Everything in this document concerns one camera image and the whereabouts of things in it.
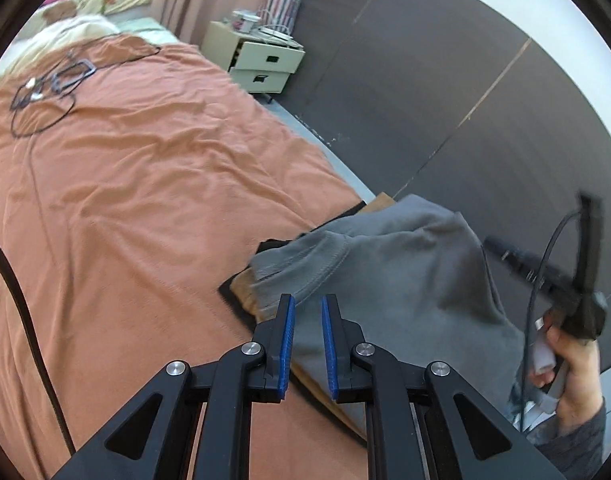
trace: silver bolt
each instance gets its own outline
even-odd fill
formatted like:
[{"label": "silver bolt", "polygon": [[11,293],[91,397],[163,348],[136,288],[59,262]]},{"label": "silver bolt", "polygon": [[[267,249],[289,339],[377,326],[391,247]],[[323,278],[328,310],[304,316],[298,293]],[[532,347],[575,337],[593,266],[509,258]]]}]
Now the silver bolt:
[{"label": "silver bolt", "polygon": [[168,363],[166,372],[168,375],[181,375],[185,371],[185,363],[182,361],[172,361]]},{"label": "silver bolt", "polygon": [[355,347],[355,351],[357,352],[357,354],[367,357],[374,354],[375,346],[371,345],[370,343],[359,343]]},{"label": "silver bolt", "polygon": [[262,346],[255,341],[250,341],[241,347],[241,352],[246,355],[256,355],[262,350]]},{"label": "silver bolt", "polygon": [[444,363],[443,361],[434,361],[430,367],[432,373],[438,375],[439,377],[445,377],[450,373],[450,366]]}]

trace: blue gripper pad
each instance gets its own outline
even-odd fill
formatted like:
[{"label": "blue gripper pad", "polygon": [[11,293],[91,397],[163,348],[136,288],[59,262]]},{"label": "blue gripper pad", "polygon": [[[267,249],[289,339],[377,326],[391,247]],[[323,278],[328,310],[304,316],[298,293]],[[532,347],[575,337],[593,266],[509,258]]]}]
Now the blue gripper pad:
[{"label": "blue gripper pad", "polygon": [[290,358],[292,357],[292,341],[295,336],[295,317],[295,298],[290,296],[286,325],[281,340],[281,352],[279,353],[279,397],[281,399],[286,398],[288,381],[290,380]]},{"label": "blue gripper pad", "polygon": [[332,400],[339,397],[339,380],[337,378],[337,353],[334,349],[334,335],[330,322],[330,309],[324,297],[321,300],[321,325],[323,326],[323,346],[325,347],[325,366],[328,368],[328,388]]}]

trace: wall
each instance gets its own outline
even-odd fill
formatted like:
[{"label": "wall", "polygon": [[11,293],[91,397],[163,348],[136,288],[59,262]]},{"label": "wall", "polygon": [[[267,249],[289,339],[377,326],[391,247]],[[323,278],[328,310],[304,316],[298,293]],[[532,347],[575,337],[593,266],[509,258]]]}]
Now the wall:
[{"label": "wall", "polygon": [[480,0],[533,38],[576,83],[611,135],[611,50],[572,0]]}]

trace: bed blanket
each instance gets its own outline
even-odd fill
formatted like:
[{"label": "bed blanket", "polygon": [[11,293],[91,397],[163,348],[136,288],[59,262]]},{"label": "bed blanket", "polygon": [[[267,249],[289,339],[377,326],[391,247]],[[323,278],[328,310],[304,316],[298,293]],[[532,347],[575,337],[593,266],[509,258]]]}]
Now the bed blanket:
[{"label": "bed blanket", "polygon": [[[0,245],[28,300],[82,446],[167,362],[210,362],[250,340],[217,288],[267,238],[293,238],[359,198],[195,47],[117,36],[84,49],[100,70],[42,134],[10,134],[19,81],[0,88]],[[66,51],[40,63],[49,69]],[[27,131],[64,102],[30,104]],[[294,387],[256,404],[251,478],[365,478],[366,456]],[[0,445],[26,480],[68,452],[0,278]]]}]

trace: striped gift bag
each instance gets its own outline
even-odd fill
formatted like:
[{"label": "striped gift bag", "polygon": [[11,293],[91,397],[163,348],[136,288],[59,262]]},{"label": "striped gift bag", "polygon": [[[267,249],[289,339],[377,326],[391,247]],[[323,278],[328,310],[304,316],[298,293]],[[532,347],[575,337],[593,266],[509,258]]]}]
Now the striped gift bag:
[{"label": "striped gift bag", "polygon": [[301,0],[266,0],[265,7],[260,10],[263,25],[292,35],[300,3]]}]

